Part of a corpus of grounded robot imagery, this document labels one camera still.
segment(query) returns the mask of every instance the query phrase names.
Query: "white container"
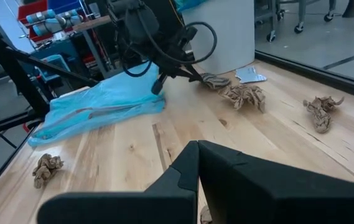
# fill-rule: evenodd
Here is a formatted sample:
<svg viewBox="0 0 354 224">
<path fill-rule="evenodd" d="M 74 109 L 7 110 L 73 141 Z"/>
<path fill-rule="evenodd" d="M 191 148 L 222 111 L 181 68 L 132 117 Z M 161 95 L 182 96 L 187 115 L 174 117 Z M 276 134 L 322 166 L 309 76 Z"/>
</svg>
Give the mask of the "white container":
<svg viewBox="0 0 354 224">
<path fill-rule="evenodd" d="M 254 1 L 208 0 L 182 12 L 185 24 L 207 22 L 218 37 L 212 56 L 199 66 L 206 72 L 221 74 L 241 68 L 254 61 Z M 213 36 L 205 26 L 195 26 L 198 32 L 190 42 L 196 59 L 205 56 L 212 47 Z"/>
</svg>

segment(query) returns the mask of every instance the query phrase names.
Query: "crumpled brown paper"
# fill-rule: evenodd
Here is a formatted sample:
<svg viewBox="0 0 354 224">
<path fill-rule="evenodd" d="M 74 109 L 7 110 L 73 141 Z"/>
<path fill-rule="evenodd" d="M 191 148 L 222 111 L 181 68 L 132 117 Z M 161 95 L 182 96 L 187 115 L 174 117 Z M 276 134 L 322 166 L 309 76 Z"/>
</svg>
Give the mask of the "crumpled brown paper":
<svg viewBox="0 0 354 224">
<path fill-rule="evenodd" d="M 344 97 L 336 102 L 332 99 L 332 97 L 315 97 L 313 102 L 308 102 L 304 100 L 302 104 L 307 107 L 307 111 L 312 113 L 313 116 L 313 124 L 315 130 L 318 133 L 326 133 L 331 126 L 332 117 L 329 113 L 335 109 L 335 106 L 342 104 L 344 101 Z"/>
<path fill-rule="evenodd" d="M 212 90 L 219 90 L 231 83 L 229 78 L 220 77 L 211 73 L 200 74 L 203 78 L 203 83 Z"/>
<path fill-rule="evenodd" d="M 210 215 L 210 209 L 208 209 L 208 206 L 204 206 L 202 208 L 202 211 L 200 212 L 200 223 L 201 224 L 212 224 L 213 219 L 212 216 Z"/>
<path fill-rule="evenodd" d="M 265 96 L 263 95 L 263 90 L 258 86 L 246 84 L 227 86 L 220 92 L 220 95 L 228 98 L 237 110 L 245 102 L 249 102 L 261 112 L 265 112 Z"/>
<path fill-rule="evenodd" d="M 52 157 L 50 154 L 44 154 L 33 170 L 34 187 L 39 189 L 47 184 L 62 166 L 63 161 L 60 160 L 59 156 Z"/>
</svg>

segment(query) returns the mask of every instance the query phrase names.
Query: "wood grain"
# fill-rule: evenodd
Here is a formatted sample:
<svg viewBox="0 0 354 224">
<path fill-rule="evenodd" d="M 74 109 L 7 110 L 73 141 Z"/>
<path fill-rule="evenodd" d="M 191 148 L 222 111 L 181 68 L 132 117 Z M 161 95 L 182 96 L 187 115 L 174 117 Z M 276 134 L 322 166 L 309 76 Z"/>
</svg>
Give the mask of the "wood grain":
<svg viewBox="0 0 354 224">
<path fill-rule="evenodd" d="M 0 223 L 35 223 L 40 205 L 72 191 L 142 191 L 194 139 L 354 181 L 354 96 L 262 62 L 253 64 L 268 81 L 266 112 L 233 105 L 184 78 L 165 83 L 165 110 L 55 144 L 25 145 L 0 177 Z M 236 84 L 234 73 L 224 74 Z M 314 131 L 302 100 L 333 96 L 345 102 L 332 115 L 326 134 Z M 32 170 L 44 153 L 60 155 L 62 170 L 44 189 L 33 187 Z M 206 204 L 200 188 L 199 209 Z"/>
</svg>

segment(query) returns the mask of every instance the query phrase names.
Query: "light blue plastic bag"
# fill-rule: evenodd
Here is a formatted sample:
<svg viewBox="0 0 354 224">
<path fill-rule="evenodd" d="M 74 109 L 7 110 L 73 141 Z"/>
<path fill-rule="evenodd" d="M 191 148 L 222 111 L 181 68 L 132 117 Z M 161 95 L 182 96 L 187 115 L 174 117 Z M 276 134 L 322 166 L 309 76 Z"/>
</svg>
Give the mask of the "light blue plastic bag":
<svg viewBox="0 0 354 224">
<path fill-rule="evenodd" d="M 207 0 L 174 0 L 177 5 L 177 11 L 179 12 L 196 7 L 205 1 Z"/>
<path fill-rule="evenodd" d="M 139 73 L 146 66 L 147 63 L 130 71 Z M 123 72 L 93 88 L 52 100 L 43 127 L 29 138 L 29 145 L 63 140 L 140 114 L 160 113 L 164 97 L 151 92 L 158 70 L 152 64 L 149 71 L 139 78 Z"/>
</svg>

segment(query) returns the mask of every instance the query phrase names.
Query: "wooden tabletop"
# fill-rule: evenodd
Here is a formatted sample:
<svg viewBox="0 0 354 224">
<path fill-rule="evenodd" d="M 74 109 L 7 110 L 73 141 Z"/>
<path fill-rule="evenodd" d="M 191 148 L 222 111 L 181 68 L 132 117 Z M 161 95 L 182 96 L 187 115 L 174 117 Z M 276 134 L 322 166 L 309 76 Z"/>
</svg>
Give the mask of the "wooden tabletop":
<svg viewBox="0 0 354 224">
<path fill-rule="evenodd" d="M 26 144 L 0 177 L 0 223 L 35 223 L 40 205 L 63 192 L 144 190 L 193 139 L 354 181 L 354 96 L 266 63 L 254 66 L 268 78 L 257 83 L 266 95 L 265 114 L 250 105 L 236 111 L 199 83 L 169 78 L 160 114 L 51 145 Z M 234 73 L 226 76 L 237 83 Z M 315 96 L 345 96 L 326 134 L 314 131 L 302 105 Z M 32 171 L 44 153 L 59 155 L 65 165 L 44 189 L 35 189 Z M 199 209 L 205 203 L 200 192 Z"/>
</svg>

